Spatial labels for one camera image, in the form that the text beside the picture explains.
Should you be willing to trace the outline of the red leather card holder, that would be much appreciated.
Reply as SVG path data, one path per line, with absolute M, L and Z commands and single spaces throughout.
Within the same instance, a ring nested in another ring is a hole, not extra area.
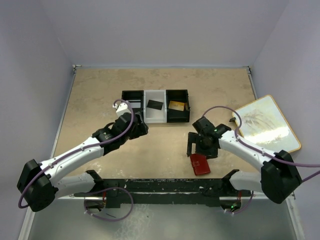
M 190 162 L 196 176 L 202 176 L 211 172 L 206 156 L 193 153 L 190 155 Z

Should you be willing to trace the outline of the black white three-compartment tray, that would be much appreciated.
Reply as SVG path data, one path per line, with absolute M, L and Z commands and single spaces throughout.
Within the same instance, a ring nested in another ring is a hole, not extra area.
M 147 124 L 188 123 L 189 93 L 186 89 L 123 90 L 121 98 L 140 113 Z

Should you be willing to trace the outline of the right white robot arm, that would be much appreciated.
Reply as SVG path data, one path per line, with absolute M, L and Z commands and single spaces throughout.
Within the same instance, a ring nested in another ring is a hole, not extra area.
M 257 172 L 233 173 L 222 183 L 228 196 L 247 190 L 263 193 L 269 200 L 281 204 L 301 184 L 302 178 L 292 156 L 285 150 L 274 152 L 244 139 L 225 124 L 214 126 L 206 117 L 192 124 L 195 132 L 188 133 L 187 156 L 192 150 L 205 159 L 215 159 L 220 149 L 241 158 Z

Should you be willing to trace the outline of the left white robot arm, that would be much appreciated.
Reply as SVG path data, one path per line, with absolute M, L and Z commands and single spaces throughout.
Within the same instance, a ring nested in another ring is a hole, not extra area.
M 95 131 L 91 137 L 72 150 L 49 160 L 37 163 L 34 159 L 25 163 L 17 183 L 21 196 L 19 208 L 31 207 L 38 212 L 51 204 L 58 192 L 54 186 L 70 172 L 94 159 L 117 150 L 126 141 L 148 133 L 142 115 L 124 113 L 115 122 Z

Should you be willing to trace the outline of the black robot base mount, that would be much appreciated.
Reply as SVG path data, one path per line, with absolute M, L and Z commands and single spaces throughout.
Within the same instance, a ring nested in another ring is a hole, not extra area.
M 75 196 L 101 197 L 105 192 L 106 208 L 119 208 L 121 204 L 131 203 L 219 207 L 221 198 L 251 195 L 249 190 L 236 190 L 229 182 L 236 172 L 232 170 L 223 178 L 122 179 L 101 178 L 93 170 L 88 170 L 94 179 L 94 187 Z

